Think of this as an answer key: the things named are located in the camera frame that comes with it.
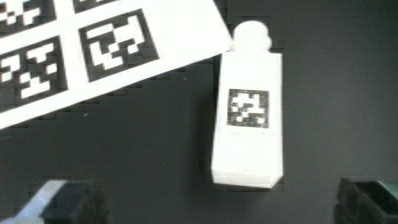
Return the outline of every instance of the white block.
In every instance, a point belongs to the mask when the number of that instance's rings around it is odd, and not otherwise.
[[[222,55],[211,174],[216,184],[259,188],[282,177],[282,58],[268,48],[266,27],[250,21]]]

